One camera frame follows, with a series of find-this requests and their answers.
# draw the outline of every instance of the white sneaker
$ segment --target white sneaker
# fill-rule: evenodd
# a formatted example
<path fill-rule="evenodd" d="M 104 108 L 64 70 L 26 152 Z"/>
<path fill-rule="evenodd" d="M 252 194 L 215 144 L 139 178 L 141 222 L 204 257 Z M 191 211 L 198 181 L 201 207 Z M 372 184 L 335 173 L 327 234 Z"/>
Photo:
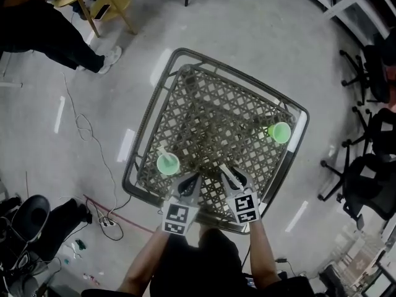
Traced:
<path fill-rule="evenodd" d="M 115 46 L 110 52 L 105 54 L 105 60 L 103 62 L 103 67 L 98 71 L 98 74 L 106 74 L 112 65 L 118 62 L 121 54 L 123 53 L 121 47 Z"/>

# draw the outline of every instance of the cup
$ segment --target cup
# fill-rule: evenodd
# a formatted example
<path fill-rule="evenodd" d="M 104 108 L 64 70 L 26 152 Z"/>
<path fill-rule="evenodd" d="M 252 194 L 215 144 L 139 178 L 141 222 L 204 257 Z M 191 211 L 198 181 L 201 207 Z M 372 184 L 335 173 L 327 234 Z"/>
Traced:
<path fill-rule="evenodd" d="M 268 128 L 268 134 L 279 144 L 285 144 L 290 139 L 291 129 L 286 122 L 279 122 Z"/>
<path fill-rule="evenodd" d="M 170 161 L 166 159 L 164 154 L 157 158 L 157 168 L 162 174 L 170 176 L 178 172 L 180 161 L 175 154 L 167 153 L 167 156 L 171 158 Z"/>

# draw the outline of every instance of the smartphone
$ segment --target smartphone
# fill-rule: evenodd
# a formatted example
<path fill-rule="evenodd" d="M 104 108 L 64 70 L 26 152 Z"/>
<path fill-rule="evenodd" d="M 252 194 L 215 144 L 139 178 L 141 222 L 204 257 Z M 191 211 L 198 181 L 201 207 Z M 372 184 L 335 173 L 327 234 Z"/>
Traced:
<path fill-rule="evenodd" d="M 96 14 L 96 16 L 93 19 L 94 20 L 101 20 L 101 18 L 103 18 L 104 14 L 106 13 L 106 11 L 109 8 L 110 8 L 110 5 L 109 4 L 105 4 L 103 7 L 101 7 L 99 12 Z"/>

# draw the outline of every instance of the woven tabletop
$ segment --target woven tabletop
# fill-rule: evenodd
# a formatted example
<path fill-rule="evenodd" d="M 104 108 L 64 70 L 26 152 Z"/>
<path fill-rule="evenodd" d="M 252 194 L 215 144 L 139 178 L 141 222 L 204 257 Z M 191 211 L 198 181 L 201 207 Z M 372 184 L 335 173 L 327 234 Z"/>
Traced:
<path fill-rule="evenodd" d="M 218 166 L 247 171 L 263 198 L 286 152 L 287 144 L 277 144 L 267 133 L 267 127 L 280 121 L 293 131 L 295 117 L 274 102 L 202 67 L 184 65 L 168 90 L 137 180 L 165 198 L 174 179 L 198 171 L 203 175 L 201 210 L 234 221 Z M 161 145 L 179 158 L 176 175 L 157 170 Z"/>

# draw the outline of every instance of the concrete floor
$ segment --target concrete floor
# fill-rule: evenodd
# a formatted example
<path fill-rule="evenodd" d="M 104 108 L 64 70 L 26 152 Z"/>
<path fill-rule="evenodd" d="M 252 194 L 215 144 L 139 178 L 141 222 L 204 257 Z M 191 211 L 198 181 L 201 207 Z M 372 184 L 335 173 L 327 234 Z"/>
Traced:
<path fill-rule="evenodd" d="M 102 144 L 104 157 L 117 183 L 118 203 L 127 200 L 121 187 L 126 162 L 117 162 L 127 129 L 136 131 L 153 92 L 150 83 L 155 65 L 164 52 L 186 47 L 229 64 L 265 83 L 308 109 L 311 121 L 295 162 L 277 197 L 264 217 L 275 257 L 286 257 L 295 273 L 314 277 L 342 228 L 351 223 L 340 213 L 338 203 L 317 200 L 328 189 L 333 176 L 319 166 L 334 146 L 332 161 L 340 166 L 338 147 L 347 135 L 358 130 L 350 107 L 356 102 L 352 89 L 340 81 L 351 70 L 338 55 L 343 48 L 358 53 L 358 45 L 333 21 L 319 23 L 320 8 L 310 0 L 133 0 L 127 13 L 139 29 L 137 36 L 126 32 L 121 19 L 101 25 L 101 39 L 92 48 L 104 53 L 120 45 L 123 56 L 106 75 L 74 72 L 34 52 L 14 54 L 6 77 L 23 82 L 22 88 L 0 88 L 0 177 L 8 190 L 25 193 L 25 172 L 30 195 L 43 194 L 53 207 L 86 194 L 105 207 L 114 204 L 112 184 L 103 166 L 98 145 L 80 139 L 74 124 L 71 102 L 61 72 L 66 75 L 77 113 L 90 120 Z M 70 7 L 61 9 L 71 19 Z M 73 24 L 84 38 L 90 36 L 87 22 L 77 15 Z M 59 98 L 66 98 L 59 133 L 54 125 Z M 285 230 L 304 201 L 308 206 L 295 225 Z M 156 208 L 132 199 L 119 214 L 154 230 L 161 221 Z M 381 225 L 375 215 L 365 218 L 373 232 Z M 82 260 L 64 265 L 68 276 L 77 277 L 81 290 L 93 275 L 101 287 L 115 289 L 150 233 L 123 221 L 122 241 L 104 237 L 97 224 L 86 227 L 68 240 L 80 238 L 86 245 Z M 189 234 L 197 242 L 198 226 Z M 109 234 L 118 235 L 115 229 Z M 242 259 L 249 237 L 228 234 Z M 279 265 L 290 273 L 288 264 Z M 249 261 L 245 265 L 249 272 Z"/>

